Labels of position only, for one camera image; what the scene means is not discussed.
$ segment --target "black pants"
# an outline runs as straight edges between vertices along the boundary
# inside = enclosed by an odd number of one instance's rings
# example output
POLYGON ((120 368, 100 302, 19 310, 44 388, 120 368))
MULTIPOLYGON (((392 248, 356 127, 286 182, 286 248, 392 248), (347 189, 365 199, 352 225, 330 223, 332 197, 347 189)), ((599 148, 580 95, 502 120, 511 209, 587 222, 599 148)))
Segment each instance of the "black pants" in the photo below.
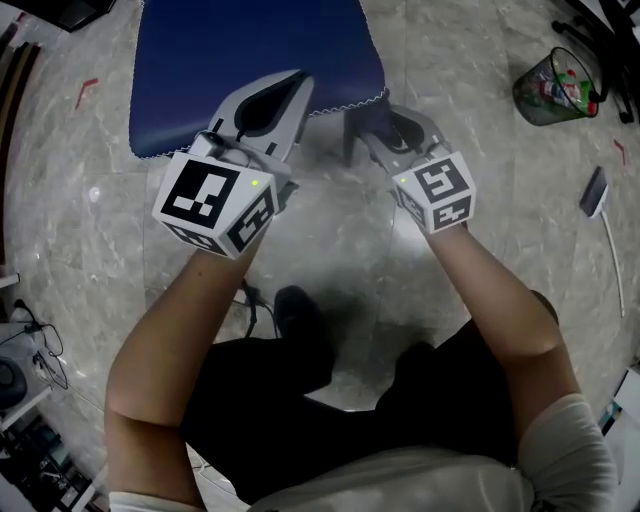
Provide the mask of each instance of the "black pants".
POLYGON ((333 355, 301 334, 213 345, 189 402, 184 440, 242 501, 392 448, 437 445, 515 462, 505 375, 472 321, 435 350, 420 343, 400 356, 393 385, 363 412, 304 396, 330 382, 333 355))

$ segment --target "shirt sleeve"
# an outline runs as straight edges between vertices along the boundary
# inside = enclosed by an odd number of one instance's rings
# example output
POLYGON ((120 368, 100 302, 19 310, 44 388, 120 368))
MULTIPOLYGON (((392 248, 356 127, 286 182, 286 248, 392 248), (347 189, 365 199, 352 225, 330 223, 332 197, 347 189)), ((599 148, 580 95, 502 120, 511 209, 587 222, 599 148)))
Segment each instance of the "shirt sleeve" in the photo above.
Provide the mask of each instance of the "shirt sleeve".
POLYGON ((582 395, 562 397, 534 420, 520 442, 518 466, 533 484, 533 510, 613 508, 616 468, 582 395))
POLYGON ((111 512, 205 512, 184 503, 130 492, 110 493, 109 505, 111 512))

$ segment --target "red tape mark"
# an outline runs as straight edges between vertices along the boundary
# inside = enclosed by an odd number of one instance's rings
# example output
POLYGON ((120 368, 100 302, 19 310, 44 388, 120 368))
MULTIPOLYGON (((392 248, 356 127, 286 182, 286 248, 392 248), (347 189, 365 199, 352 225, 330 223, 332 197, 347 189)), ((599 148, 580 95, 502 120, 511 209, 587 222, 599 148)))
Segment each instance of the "red tape mark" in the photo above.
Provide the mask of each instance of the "red tape mark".
POLYGON ((627 159, 625 157, 624 146, 622 144, 620 144, 616 139, 613 139, 613 143, 616 145, 616 147, 622 153, 622 165, 627 165, 627 159))
POLYGON ((82 87, 80 88, 80 94, 78 94, 78 101, 76 101, 75 110, 78 110, 78 107, 80 106, 80 102, 82 101, 82 95, 84 94, 84 91, 87 90, 88 87, 91 87, 92 85, 96 85, 97 83, 98 83, 98 79, 92 78, 91 80, 87 80, 85 83, 82 84, 82 87))

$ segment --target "trash bin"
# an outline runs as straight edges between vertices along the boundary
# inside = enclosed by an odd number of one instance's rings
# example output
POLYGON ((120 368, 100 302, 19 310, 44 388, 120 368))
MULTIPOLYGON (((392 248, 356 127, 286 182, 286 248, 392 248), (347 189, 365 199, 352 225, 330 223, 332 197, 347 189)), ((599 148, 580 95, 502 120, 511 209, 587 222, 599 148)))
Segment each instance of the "trash bin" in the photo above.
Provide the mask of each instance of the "trash bin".
POLYGON ((536 126, 595 117, 598 104, 589 101, 594 91, 589 73, 568 50, 556 47, 513 84, 518 111, 536 126))

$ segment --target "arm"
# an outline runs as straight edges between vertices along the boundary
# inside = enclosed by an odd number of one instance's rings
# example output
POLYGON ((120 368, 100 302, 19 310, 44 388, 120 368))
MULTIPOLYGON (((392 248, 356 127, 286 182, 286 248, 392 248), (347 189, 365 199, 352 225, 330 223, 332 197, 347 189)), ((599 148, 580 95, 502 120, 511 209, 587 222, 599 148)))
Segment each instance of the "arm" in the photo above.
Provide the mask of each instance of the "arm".
POLYGON ((521 438, 549 405, 579 392, 560 329, 529 289, 462 226, 426 238, 504 368, 521 438))
POLYGON ((259 245, 236 261, 196 251, 120 349, 105 409, 112 491, 204 508, 178 427, 259 245))

